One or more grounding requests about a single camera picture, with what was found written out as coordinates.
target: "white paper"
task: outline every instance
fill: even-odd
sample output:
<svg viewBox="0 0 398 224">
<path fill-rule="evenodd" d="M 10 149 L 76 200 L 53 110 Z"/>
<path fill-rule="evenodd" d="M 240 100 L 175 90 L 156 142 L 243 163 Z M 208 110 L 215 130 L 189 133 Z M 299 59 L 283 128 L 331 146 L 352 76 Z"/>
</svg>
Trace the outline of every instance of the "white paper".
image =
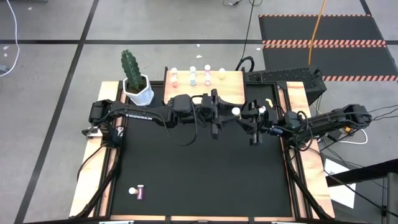
<svg viewBox="0 0 398 224">
<path fill-rule="evenodd" d="M 328 172 L 330 175 L 338 174 L 348 170 L 349 169 L 345 166 L 342 166 L 329 159 L 326 159 L 325 161 L 325 171 Z M 355 190 L 356 184 L 349 184 L 348 186 Z M 330 198 L 335 202 L 338 202 L 350 208 L 354 208 L 355 193 L 346 186 L 341 185 L 336 187 L 329 187 L 329 193 Z"/>
</svg>

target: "white wire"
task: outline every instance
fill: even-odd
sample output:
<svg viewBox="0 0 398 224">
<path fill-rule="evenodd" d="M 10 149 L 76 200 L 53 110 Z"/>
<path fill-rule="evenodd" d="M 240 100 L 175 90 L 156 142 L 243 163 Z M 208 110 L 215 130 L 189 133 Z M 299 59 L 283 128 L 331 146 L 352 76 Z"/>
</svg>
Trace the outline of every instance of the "white wire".
<svg viewBox="0 0 398 224">
<path fill-rule="evenodd" d="M 15 23 L 15 43 L 17 45 L 18 48 L 18 52 L 17 52 L 17 56 L 15 57 L 15 61 L 14 61 L 14 65 L 11 67 L 10 70 L 8 70 L 6 73 L 0 75 L 0 77 L 3 77 L 5 75 L 10 74 L 10 72 L 15 68 L 15 65 L 17 64 L 18 58 L 19 58 L 19 45 L 18 45 L 18 24 L 17 24 L 17 18 L 15 16 L 14 10 L 12 10 L 11 4 L 9 2 L 9 0 L 6 0 L 8 3 L 8 6 L 10 7 L 12 16 L 14 17 L 14 23 Z"/>
<path fill-rule="evenodd" d="M 360 130 L 365 135 L 365 142 L 340 141 L 340 143 L 347 143 L 347 144 L 366 144 L 366 143 L 368 143 L 368 135 L 366 134 L 365 130 L 363 130 L 363 129 L 360 129 Z"/>
</svg>

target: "white cap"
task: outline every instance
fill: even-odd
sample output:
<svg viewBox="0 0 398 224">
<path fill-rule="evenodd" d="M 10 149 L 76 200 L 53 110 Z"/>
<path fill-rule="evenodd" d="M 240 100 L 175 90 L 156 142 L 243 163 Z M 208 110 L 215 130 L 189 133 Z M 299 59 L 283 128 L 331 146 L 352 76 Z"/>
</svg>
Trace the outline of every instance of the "white cap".
<svg viewBox="0 0 398 224">
<path fill-rule="evenodd" d="M 232 114 L 235 116 L 239 116 L 241 114 L 241 109 L 237 107 L 232 108 Z"/>
<path fill-rule="evenodd" d="M 265 112 L 266 112 L 266 107 L 265 106 L 262 106 L 262 107 L 259 108 L 259 113 L 260 114 L 263 114 Z"/>
<path fill-rule="evenodd" d="M 135 193 L 136 193 L 136 189 L 134 187 L 130 187 L 129 194 L 135 194 Z"/>
</svg>

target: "cactus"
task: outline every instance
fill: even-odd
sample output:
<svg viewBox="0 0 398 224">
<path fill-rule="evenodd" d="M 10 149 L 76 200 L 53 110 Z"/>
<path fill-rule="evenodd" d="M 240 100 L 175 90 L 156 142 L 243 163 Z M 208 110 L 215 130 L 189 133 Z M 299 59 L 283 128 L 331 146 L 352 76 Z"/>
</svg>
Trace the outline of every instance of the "cactus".
<svg viewBox="0 0 398 224">
<path fill-rule="evenodd" d="M 127 89 L 133 93 L 139 93 L 145 88 L 146 82 L 141 77 L 136 58 L 129 50 L 123 50 L 121 61 L 128 80 Z"/>
</svg>

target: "white flower pot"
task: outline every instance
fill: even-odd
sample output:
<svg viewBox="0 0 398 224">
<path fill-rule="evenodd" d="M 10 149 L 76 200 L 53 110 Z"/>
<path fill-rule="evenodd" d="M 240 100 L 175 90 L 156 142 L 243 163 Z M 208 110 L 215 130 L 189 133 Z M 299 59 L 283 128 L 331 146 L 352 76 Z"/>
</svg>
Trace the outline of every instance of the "white flower pot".
<svg viewBox="0 0 398 224">
<path fill-rule="evenodd" d="M 127 87 L 127 78 L 123 80 L 123 92 L 126 96 L 130 97 L 130 99 L 137 105 L 137 106 L 147 106 L 151 103 L 152 99 L 154 98 L 154 92 L 150 87 L 148 76 L 141 74 L 142 77 L 146 79 L 147 86 L 141 90 L 141 92 L 137 94 L 130 93 L 126 90 Z"/>
</svg>

